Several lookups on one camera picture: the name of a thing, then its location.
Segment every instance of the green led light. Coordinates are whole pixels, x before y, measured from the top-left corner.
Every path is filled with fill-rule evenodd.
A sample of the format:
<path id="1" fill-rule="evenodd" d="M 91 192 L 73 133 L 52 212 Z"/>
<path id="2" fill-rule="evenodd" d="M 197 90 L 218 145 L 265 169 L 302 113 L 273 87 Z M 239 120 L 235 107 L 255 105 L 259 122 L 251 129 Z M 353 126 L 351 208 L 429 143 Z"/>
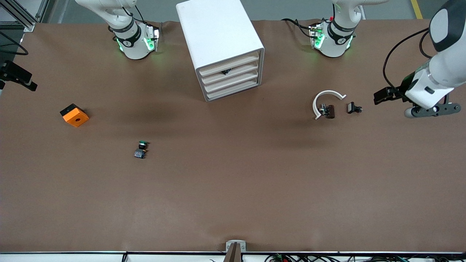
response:
<path id="1" fill-rule="evenodd" d="M 324 40 L 325 40 L 325 35 L 321 34 L 315 41 L 315 48 L 320 48 Z"/>
<path id="2" fill-rule="evenodd" d="M 353 36 L 351 36 L 348 40 L 348 45 L 346 46 L 346 49 L 350 48 L 351 40 L 353 40 Z"/>
<path id="3" fill-rule="evenodd" d="M 144 42 L 146 43 L 147 49 L 148 49 L 149 51 L 154 50 L 154 44 L 153 44 L 154 41 L 152 41 L 151 39 L 146 39 L 146 38 L 144 38 Z"/>
<path id="4" fill-rule="evenodd" d="M 120 41 L 118 40 L 118 38 L 116 39 L 117 43 L 118 43 L 118 46 L 120 47 L 120 50 L 123 52 L 123 48 L 121 47 L 121 44 L 120 44 Z"/>

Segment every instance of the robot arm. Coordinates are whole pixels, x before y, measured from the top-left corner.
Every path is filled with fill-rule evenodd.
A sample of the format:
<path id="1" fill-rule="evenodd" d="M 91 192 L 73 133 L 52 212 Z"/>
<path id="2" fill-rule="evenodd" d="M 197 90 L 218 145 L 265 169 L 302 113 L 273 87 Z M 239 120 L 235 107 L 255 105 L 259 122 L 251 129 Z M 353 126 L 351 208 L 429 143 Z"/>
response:
<path id="1" fill-rule="evenodd" d="M 158 28 L 135 21 L 126 10 L 136 5 L 136 0 L 76 0 L 104 19 L 116 36 L 120 50 L 130 59 L 141 59 L 156 50 Z"/>
<path id="2" fill-rule="evenodd" d="M 328 57 L 339 57 L 350 47 L 353 33 L 361 20 L 361 5 L 378 5 L 389 0 L 332 0 L 335 17 L 310 30 L 312 46 Z"/>
<path id="3" fill-rule="evenodd" d="M 448 102 L 448 94 L 466 83 L 466 0 L 448 0 L 434 15 L 429 31 L 438 53 L 407 76 L 396 90 L 374 94 L 375 104 L 403 98 L 414 107 L 407 117 L 428 117 L 457 113 L 459 104 Z"/>

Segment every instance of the orange block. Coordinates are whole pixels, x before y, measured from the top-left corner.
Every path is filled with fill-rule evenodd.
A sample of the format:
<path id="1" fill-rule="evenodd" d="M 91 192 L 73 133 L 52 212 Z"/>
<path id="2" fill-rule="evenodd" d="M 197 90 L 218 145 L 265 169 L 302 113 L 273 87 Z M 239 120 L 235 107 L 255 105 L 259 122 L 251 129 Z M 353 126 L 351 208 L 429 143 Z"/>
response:
<path id="1" fill-rule="evenodd" d="M 60 114 L 68 124 L 74 127 L 78 127 L 89 120 L 88 115 L 73 103 L 69 107 L 60 111 Z"/>

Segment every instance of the wires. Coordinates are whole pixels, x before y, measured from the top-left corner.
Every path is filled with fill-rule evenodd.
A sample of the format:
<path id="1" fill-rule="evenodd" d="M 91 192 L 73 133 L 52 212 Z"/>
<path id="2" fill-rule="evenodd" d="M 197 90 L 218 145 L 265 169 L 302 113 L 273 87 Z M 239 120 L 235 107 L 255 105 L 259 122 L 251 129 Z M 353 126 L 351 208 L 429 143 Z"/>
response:
<path id="1" fill-rule="evenodd" d="M 0 34 L 2 36 L 6 37 L 11 42 L 13 42 L 11 44 L 6 44 L 6 45 L 2 45 L 2 46 L 17 45 L 19 48 L 21 48 L 24 51 L 24 53 L 18 53 L 18 52 L 13 52 L 13 51 L 7 51 L 7 50 L 1 50 L 0 49 L 0 53 L 7 53 L 7 54 L 13 54 L 13 55 L 28 55 L 29 54 L 29 52 L 22 45 L 20 45 L 18 42 L 13 40 L 11 37 L 9 37 L 8 35 L 6 35 L 5 33 L 1 32 L 1 31 L 0 31 Z"/>
<path id="2" fill-rule="evenodd" d="M 398 93 L 400 93 L 400 92 L 399 92 L 399 91 L 393 86 L 393 84 L 388 80 L 387 74 L 385 73 L 385 68 L 387 67 L 388 59 L 390 58 L 390 55 L 393 53 L 393 51 L 395 51 L 395 49 L 397 49 L 397 47 L 400 46 L 402 43 L 404 43 L 406 40 L 408 40 L 408 39 L 410 39 L 410 38 L 412 38 L 412 37 L 414 37 L 414 36 L 416 36 L 416 35 L 418 35 L 418 34 L 420 34 L 420 33 L 422 33 L 422 32 L 425 32 L 425 31 L 427 31 L 427 30 L 429 30 L 429 28 L 422 29 L 422 30 L 420 30 L 420 31 L 415 32 L 415 33 L 412 34 L 412 35 L 407 36 L 406 38 L 404 38 L 403 40 L 401 40 L 400 42 L 398 42 L 398 44 L 396 44 L 396 45 L 390 50 L 390 52 L 388 53 L 387 57 L 385 58 L 384 68 L 382 69 L 382 73 L 383 73 L 383 75 L 384 75 L 385 81 L 387 81 L 387 84 L 388 84 L 390 87 L 392 87 L 394 90 L 396 90 L 396 92 L 398 92 Z"/>
<path id="3" fill-rule="evenodd" d="M 289 21 L 289 22 L 292 22 L 295 26 L 297 26 L 297 27 L 299 28 L 299 30 L 301 30 L 301 32 L 302 32 L 305 36 L 307 36 L 307 37 L 309 37 L 309 38 L 312 38 L 312 39 L 317 39 L 316 36 L 308 35 L 303 29 L 309 30 L 309 27 L 306 27 L 306 26 L 303 26 L 303 25 L 299 24 L 299 22 L 298 22 L 297 19 L 295 19 L 295 20 L 293 21 L 293 20 L 291 20 L 291 19 L 289 19 L 289 18 L 284 18 L 284 19 L 282 19 L 282 21 Z"/>
<path id="4" fill-rule="evenodd" d="M 143 24 L 145 24 L 145 25 L 149 25 L 146 21 L 144 21 L 144 18 L 143 18 L 143 16 L 141 15 L 141 12 L 139 11 L 138 7 L 137 7 L 137 6 L 134 6 L 134 7 L 136 7 L 136 10 L 137 10 L 137 12 L 139 13 L 139 15 L 141 16 L 141 19 L 142 19 L 142 20 L 137 19 L 137 18 L 134 18 L 133 13 L 128 12 L 128 10 L 126 10 L 126 8 L 124 8 L 124 7 L 121 7 L 121 8 L 123 8 L 124 12 L 125 12 L 127 15 L 131 16 L 132 18 L 134 18 L 134 20 L 139 21 L 139 22 L 141 22 L 141 23 L 143 23 Z"/>
<path id="5" fill-rule="evenodd" d="M 121 262 L 126 262 L 126 259 L 128 258 L 128 252 L 125 252 L 123 254 L 123 257 L 121 258 Z"/>
<path id="6" fill-rule="evenodd" d="M 313 254 L 313 253 L 307 253 L 307 254 L 293 254 L 293 253 L 284 253 L 284 254 L 273 254 L 269 255 L 264 262 L 283 262 L 285 260 L 289 262 L 315 262 L 318 260 L 324 261 L 324 262 L 350 262 L 354 261 L 356 262 L 356 257 L 354 255 L 351 255 L 349 259 L 340 261 L 339 260 L 339 255 L 335 254 Z M 435 262 L 454 262 L 454 261 L 461 261 L 464 262 L 463 258 L 465 258 L 466 253 L 460 254 L 460 255 L 431 255 L 431 254 L 415 254 L 413 256 L 400 256 L 396 254 L 379 254 L 376 256 L 371 257 L 368 260 L 358 260 L 360 262 L 409 262 L 409 259 L 411 258 L 431 258 Z"/>
<path id="7" fill-rule="evenodd" d="M 421 40 L 419 41 L 419 51 L 421 51 L 421 54 L 422 54 L 423 56 L 425 56 L 425 57 L 431 59 L 432 56 L 426 54 L 426 53 L 424 52 L 423 47 L 422 47 L 422 42 L 424 41 L 425 36 L 426 36 L 429 32 L 430 32 L 430 31 L 427 31 L 427 32 L 425 32 L 425 33 L 422 35 Z"/>
<path id="8" fill-rule="evenodd" d="M 144 18 L 143 18 L 143 15 L 142 15 L 141 12 L 139 11 L 139 8 L 138 8 L 137 6 L 134 6 L 134 7 L 136 7 L 136 10 L 137 10 L 137 12 L 139 13 L 139 16 L 141 17 L 141 20 L 142 20 L 142 21 L 145 21 Z"/>

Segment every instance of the brown table surface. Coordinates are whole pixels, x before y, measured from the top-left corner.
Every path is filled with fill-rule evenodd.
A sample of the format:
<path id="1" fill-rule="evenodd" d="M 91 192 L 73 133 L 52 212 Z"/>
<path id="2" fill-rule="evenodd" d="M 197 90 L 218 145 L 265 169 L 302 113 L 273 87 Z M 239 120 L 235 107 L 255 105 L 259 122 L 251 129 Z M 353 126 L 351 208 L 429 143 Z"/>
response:
<path id="1" fill-rule="evenodd" d="M 0 101 L 1 251 L 463 251 L 466 121 L 407 119 L 375 106 L 382 64 L 428 21 L 361 21 L 343 57 L 310 48 L 283 21 L 255 21 L 263 84 L 207 103 L 179 23 L 159 53 L 132 61 L 104 24 L 38 24 L 26 34 L 31 92 Z M 421 65 L 417 36 L 393 54 L 399 84 Z M 433 53 L 432 47 L 427 52 Z M 314 120 L 322 90 L 347 94 Z M 451 100 L 466 104 L 466 92 Z M 354 101 L 362 114 L 346 114 Z M 91 119 L 79 128 L 59 112 Z M 150 142 L 146 159 L 132 155 Z"/>

